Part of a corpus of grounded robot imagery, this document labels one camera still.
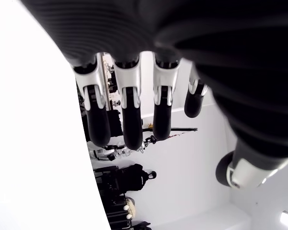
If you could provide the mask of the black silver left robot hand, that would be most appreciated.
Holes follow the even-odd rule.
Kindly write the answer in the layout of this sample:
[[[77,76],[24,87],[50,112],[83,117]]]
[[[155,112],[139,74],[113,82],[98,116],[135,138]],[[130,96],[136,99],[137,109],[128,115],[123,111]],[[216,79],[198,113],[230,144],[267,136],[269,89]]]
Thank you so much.
[[[153,54],[154,136],[168,137],[182,59],[191,62],[184,111],[207,89],[237,135],[216,168],[228,187],[258,187],[288,164],[288,0],[25,0],[71,65],[97,146],[110,141],[101,54],[113,59],[125,144],[142,143],[141,64]]]

